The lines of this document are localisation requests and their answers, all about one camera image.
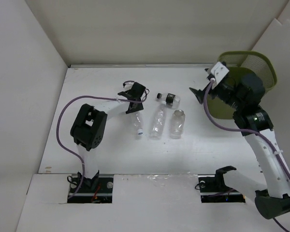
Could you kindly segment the clear bottle blue cap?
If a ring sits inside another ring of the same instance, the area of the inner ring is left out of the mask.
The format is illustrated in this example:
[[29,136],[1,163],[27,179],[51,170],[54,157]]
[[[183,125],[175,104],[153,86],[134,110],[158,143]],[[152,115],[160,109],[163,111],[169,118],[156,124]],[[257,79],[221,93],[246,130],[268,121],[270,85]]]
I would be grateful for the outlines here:
[[144,134],[143,120],[140,112],[135,112],[131,114],[131,122],[133,127],[133,133],[137,140],[140,140]]

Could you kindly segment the black label small bottle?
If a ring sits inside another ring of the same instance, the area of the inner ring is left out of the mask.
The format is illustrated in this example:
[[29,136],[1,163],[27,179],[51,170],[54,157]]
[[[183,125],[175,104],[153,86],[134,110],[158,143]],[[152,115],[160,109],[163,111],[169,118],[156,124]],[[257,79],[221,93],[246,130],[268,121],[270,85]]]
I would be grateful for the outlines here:
[[177,109],[179,107],[181,100],[178,95],[172,93],[158,93],[156,99],[159,102],[166,102],[166,106],[173,109]]

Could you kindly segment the clear plastic jar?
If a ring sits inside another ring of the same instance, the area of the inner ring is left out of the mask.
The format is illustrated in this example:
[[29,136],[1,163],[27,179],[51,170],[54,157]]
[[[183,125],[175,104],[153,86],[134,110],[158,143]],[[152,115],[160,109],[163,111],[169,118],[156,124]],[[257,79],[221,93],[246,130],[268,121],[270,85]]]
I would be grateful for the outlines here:
[[175,110],[171,118],[170,137],[179,139],[184,131],[185,113],[183,110]]

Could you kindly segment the clear bottle white cap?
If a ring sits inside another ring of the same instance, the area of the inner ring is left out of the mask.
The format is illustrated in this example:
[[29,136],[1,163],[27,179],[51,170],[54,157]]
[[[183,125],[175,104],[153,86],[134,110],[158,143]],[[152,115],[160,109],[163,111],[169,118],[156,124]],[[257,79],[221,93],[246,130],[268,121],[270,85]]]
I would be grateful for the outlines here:
[[166,102],[162,101],[154,112],[151,121],[149,137],[152,139],[160,139],[163,134],[165,121],[167,116]]

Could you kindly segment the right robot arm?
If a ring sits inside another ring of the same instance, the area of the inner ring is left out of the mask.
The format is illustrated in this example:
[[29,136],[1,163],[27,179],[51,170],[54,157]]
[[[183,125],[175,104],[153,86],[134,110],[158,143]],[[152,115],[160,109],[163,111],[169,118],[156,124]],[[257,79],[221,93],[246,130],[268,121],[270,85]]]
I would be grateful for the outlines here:
[[[216,170],[212,181],[212,190],[222,193],[236,190],[251,199],[258,212],[265,219],[290,212],[290,171],[283,159],[282,151],[276,143],[273,124],[267,112],[260,107],[265,87],[255,73],[241,75],[239,81],[226,75],[218,81],[211,74],[209,83],[202,90],[190,88],[199,104],[202,104],[209,120],[218,128],[240,132],[252,148],[265,178],[261,184],[241,174],[233,166]],[[234,109],[233,119],[237,127],[226,128],[211,117],[207,97],[218,98]]]

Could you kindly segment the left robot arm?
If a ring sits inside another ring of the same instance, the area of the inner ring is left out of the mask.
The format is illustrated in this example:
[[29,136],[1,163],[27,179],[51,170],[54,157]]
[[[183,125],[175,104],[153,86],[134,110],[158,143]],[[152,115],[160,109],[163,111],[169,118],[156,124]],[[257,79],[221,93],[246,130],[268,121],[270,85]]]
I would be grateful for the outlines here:
[[94,106],[83,104],[72,125],[70,135],[78,146],[82,159],[82,173],[78,174],[81,188],[94,191],[98,187],[99,168],[95,161],[94,150],[102,142],[107,120],[120,115],[132,114],[144,109],[149,89],[138,82],[125,82],[126,90],[119,92],[117,98],[88,96],[90,99],[103,100]]

